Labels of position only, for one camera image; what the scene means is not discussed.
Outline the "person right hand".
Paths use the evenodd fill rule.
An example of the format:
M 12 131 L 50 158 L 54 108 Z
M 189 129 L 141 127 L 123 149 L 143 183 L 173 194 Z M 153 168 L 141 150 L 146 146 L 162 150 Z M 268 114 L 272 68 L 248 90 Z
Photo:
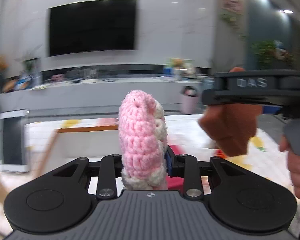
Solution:
M 290 172 L 292 184 L 294 186 L 294 192 L 297 198 L 300 199 L 300 156 L 296 155 L 287 138 L 283 135 L 279 144 L 281 152 L 288 152 L 287 155 L 287 168 Z

